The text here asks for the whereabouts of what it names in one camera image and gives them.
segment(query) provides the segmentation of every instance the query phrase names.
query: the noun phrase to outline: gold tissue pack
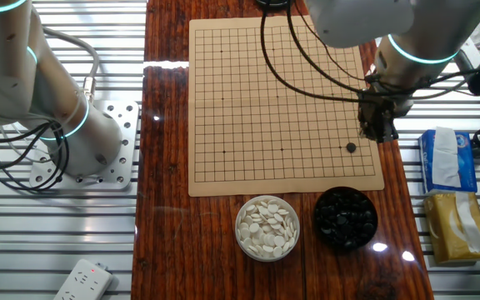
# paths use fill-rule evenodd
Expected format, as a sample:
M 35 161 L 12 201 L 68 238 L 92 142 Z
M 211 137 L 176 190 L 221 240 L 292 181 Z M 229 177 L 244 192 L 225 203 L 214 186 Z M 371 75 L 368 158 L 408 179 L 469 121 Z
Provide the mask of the gold tissue pack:
M 480 232 L 480 208 L 474 192 L 467 195 L 469 213 Z M 432 249 L 437 263 L 480 260 L 480 252 L 472 252 L 464 234 L 455 193 L 437 194 L 423 202 Z

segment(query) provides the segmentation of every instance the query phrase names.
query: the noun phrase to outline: tissue box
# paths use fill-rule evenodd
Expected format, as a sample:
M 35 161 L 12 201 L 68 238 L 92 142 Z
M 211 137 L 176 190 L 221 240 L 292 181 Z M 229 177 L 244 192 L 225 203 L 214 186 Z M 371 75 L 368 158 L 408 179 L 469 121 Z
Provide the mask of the tissue box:
M 473 165 L 472 144 L 467 132 L 455 132 L 458 150 L 458 175 L 461 187 L 447 187 L 433 184 L 433 148 L 436 130 L 427 130 L 419 139 L 420 158 L 422 160 L 423 192 L 426 195 L 437 193 L 477 191 L 477 179 Z
M 469 193 L 469 204 L 480 232 L 480 208 L 473 192 Z M 437 263 L 480 260 L 480 252 L 471 252 L 466 243 L 454 193 L 428 197 L 423 206 Z

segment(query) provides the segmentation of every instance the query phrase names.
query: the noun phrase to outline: white device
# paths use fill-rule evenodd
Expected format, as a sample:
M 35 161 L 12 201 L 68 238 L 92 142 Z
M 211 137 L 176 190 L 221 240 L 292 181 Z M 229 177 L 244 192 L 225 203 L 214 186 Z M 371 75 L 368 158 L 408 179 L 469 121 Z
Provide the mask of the white device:
M 112 280 L 111 273 L 81 259 L 53 300 L 99 300 Z

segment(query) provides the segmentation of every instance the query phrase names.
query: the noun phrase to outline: wire bundle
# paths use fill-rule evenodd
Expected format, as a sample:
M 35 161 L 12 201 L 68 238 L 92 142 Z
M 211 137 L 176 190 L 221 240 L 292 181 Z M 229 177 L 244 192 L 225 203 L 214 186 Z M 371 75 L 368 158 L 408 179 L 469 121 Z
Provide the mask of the wire bundle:
M 287 3 L 287 22 L 288 22 L 288 28 L 289 28 L 289 31 L 290 31 L 290 34 L 292 35 L 292 39 L 294 41 L 294 43 L 296 44 L 297 46 L 297 49 L 299 50 L 299 52 L 302 54 L 303 58 L 305 60 L 307 60 L 307 62 L 311 65 L 312 68 L 314 68 L 318 73 L 320 73 L 323 77 L 325 77 L 326 79 L 328 79 L 329 81 L 331 81 L 332 83 L 338 85 L 339 87 L 341 88 L 345 88 L 347 89 L 348 91 L 351 91 L 351 92 L 354 92 L 356 94 L 362 94 L 362 95 L 368 95 L 368 96 L 377 96 L 377 97 L 392 97 L 392 96 L 402 96 L 402 95 L 405 95 L 405 96 L 410 96 L 412 95 L 414 92 L 416 92 L 418 89 L 420 88 L 431 88 L 431 89 L 443 89 L 443 88 L 440 88 L 440 87 L 431 87 L 433 84 L 435 83 L 441 83 L 443 81 L 446 81 L 450 78 L 454 78 L 454 77 L 457 77 L 457 76 L 462 76 L 462 75 L 468 75 L 468 74 L 474 74 L 474 73 L 478 73 L 480 72 L 480 64 L 477 68 L 473 69 L 473 70 L 469 70 L 469 71 L 462 71 L 462 72 L 454 72 L 454 73 L 451 73 L 451 74 L 448 74 L 448 75 L 445 75 L 445 76 L 441 76 L 441 77 L 438 77 L 436 79 L 433 79 L 433 80 L 429 80 L 428 82 L 424 82 L 424 83 L 421 83 L 421 84 L 418 84 L 417 86 L 413 87 L 413 88 L 407 88 L 407 89 L 401 89 L 401 88 L 397 88 L 397 87 L 394 87 L 393 89 L 388 89 L 388 92 L 372 92 L 372 91 L 368 91 L 368 90 L 361 90 L 361 89 L 358 89 L 358 88 L 355 88 L 355 87 L 351 87 L 347 84 L 344 84 L 342 82 L 339 82 L 338 80 L 334 79 L 333 77 L 331 77 L 330 75 L 328 75 L 327 73 L 325 73 L 309 56 L 308 54 L 305 52 L 305 50 L 303 49 L 303 46 L 301 45 L 301 43 L 299 42 L 298 40 L 298 37 L 296 35 L 296 32 L 295 32 L 295 29 L 294 29 L 294 25 L 293 25 L 293 21 L 292 21 L 292 2 L 293 1 L 288 1 Z M 329 97 L 329 96 L 325 96 L 325 95 L 317 95 L 317 94 L 314 94 L 314 93 L 311 93 L 311 92 L 307 92 L 307 91 L 303 91 L 297 87 L 294 87 L 292 84 L 286 82 L 286 80 L 284 80 L 278 73 L 277 71 L 275 70 L 275 68 L 273 67 L 272 63 L 270 62 L 270 59 L 268 57 L 268 51 L 266 49 L 266 45 L 265 45 L 265 39 L 264 39 L 264 26 L 265 26 L 265 23 L 266 23 L 266 17 L 268 16 L 268 9 L 270 8 L 270 1 L 269 0 L 266 0 L 266 5 L 264 6 L 264 9 L 262 11 L 262 21 L 261 21 L 261 44 L 262 44 L 262 54 L 264 56 L 264 60 L 266 61 L 266 64 L 268 66 L 268 68 L 270 69 L 270 71 L 273 73 L 273 75 L 276 77 L 276 79 L 282 83 L 284 86 L 286 86 L 287 88 L 290 88 L 292 89 L 294 92 L 296 93 L 300 93 L 302 95 L 305 95 L 305 96 L 309 96 L 309 97 L 312 97 L 312 98 L 319 98 L 319 99 L 324 99 L 324 100 L 334 100 L 334 101 L 342 101 L 342 102 L 353 102 L 353 103 L 373 103 L 373 104 L 376 104 L 378 105 L 377 102 L 374 102 L 374 101 L 371 101 L 371 100 L 357 100 L 357 99 L 350 99 L 350 98 L 343 98 L 343 97 Z M 298 9 L 298 4 L 295 3 L 296 5 L 296 9 L 297 11 L 300 13 L 300 10 Z M 331 54 L 329 53 L 328 51 L 328 48 L 327 46 L 325 45 L 325 43 L 323 43 L 322 39 L 313 31 L 313 29 L 308 25 L 307 21 L 305 20 L 304 16 L 300 13 L 300 16 L 303 20 L 303 22 L 305 23 L 306 27 L 308 28 L 308 30 L 315 35 L 316 39 L 323 44 L 323 46 L 325 47 L 326 49 L 326 53 L 327 55 L 329 56 L 329 58 L 331 59 L 331 61 L 333 63 L 335 63 L 337 65 L 337 67 L 342 70 L 344 73 L 346 73 L 350 78 L 355 78 L 357 80 L 364 80 L 366 81 L 367 83 L 371 83 L 372 81 L 368 81 L 366 78 L 358 78 L 358 77 L 354 77 L 352 76 L 351 74 L 349 74 L 344 68 L 342 68 L 334 59 L 333 57 L 331 56 Z M 433 94 L 433 95 L 429 95 L 429 96 L 425 96 L 425 97 L 410 97 L 411 99 L 429 99 L 429 98 L 435 98 L 435 97 L 439 97 L 439 96 L 442 96 L 446 93 L 450 93 L 450 92 L 459 92 L 458 89 L 467 82 L 467 79 L 463 79 L 462 82 L 460 82 L 458 85 L 454 86 L 454 87 L 450 87 L 450 88 L 445 88 L 443 89 L 443 92 L 439 92 L 439 93 L 436 93 L 436 94 Z M 384 83 L 384 82 L 379 82 L 380 85 L 388 85 L 387 83 Z
M 52 130 L 58 145 L 57 153 L 56 155 L 54 155 L 54 157 L 57 160 L 55 163 L 55 170 L 54 172 L 52 172 L 52 175 L 48 179 L 46 179 L 44 182 L 39 183 L 37 186 L 33 186 L 33 187 L 26 186 L 25 184 L 18 181 L 15 177 L 13 177 L 13 175 L 7 169 L 17 165 L 23 159 L 27 158 L 27 155 L 29 154 L 29 152 L 34 148 L 34 144 L 48 129 Z M 9 183 L 9 180 L 3 179 L 0 177 L 0 182 L 8 188 L 12 188 L 19 191 L 27 191 L 30 193 L 39 193 L 39 192 L 47 191 L 49 188 L 52 188 L 55 184 L 57 184 L 62 180 L 62 175 L 66 171 L 66 168 L 68 167 L 68 163 L 69 163 L 69 145 L 68 145 L 68 140 L 64 137 L 63 130 L 60 127 L 59 123 L 46 122 L 34 128 L 33 130 L 25 134 L 21 134 L 17 137 L 3 138 L 3 139 L 0 138 L 0 143 L 15 142 L 15 141 L 27 138 L 29 136 L 32 136 L 33 134 L 37 134 L 36 137 L 29 143 L 25 151 L 17 159 L 8 163 L 2 163 L 0 160 L 0 171 L 2 171 L 7 175 L 7 177 L 10 179 L 10 182 L 15 183 L 13 185 Z M 53 160 L 53 157 L 52 159 L 42 161 L 41 163 L 47 163 L 47 162 L 50 162 L 51 160 Z

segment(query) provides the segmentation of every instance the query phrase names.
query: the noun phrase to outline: blue tissue box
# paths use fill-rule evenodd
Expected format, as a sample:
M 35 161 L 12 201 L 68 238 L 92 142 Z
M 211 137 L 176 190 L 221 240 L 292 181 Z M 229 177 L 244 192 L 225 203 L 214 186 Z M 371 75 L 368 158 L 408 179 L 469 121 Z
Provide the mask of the blue tissue box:
M 455 132 L 458 146 L 458 176 L 461 187 L 447 187 L 433 184 L 433 148 L 436 130 L 427 130 L 419 139 L 420 159 L 422 160 L 423 192 L 426 195 L 437 193 L 477 192 L 477 179 L 473 164 L 472 144 L 467 132 Z

